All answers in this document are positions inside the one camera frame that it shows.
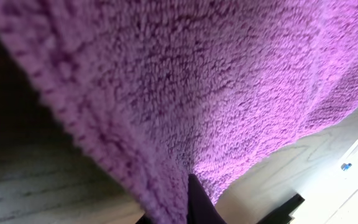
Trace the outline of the purple microfibre cloth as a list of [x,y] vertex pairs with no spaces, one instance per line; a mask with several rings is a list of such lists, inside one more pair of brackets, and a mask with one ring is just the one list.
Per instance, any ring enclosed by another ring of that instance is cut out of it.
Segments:
[[358,1],[0,1],[0,40],[155,223],[358,107]]

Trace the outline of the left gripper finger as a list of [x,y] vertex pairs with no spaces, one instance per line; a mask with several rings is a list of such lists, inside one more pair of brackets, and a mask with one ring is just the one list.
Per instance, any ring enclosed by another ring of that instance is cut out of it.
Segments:
[[194,174],[188,176],[187,224],[226,224]]

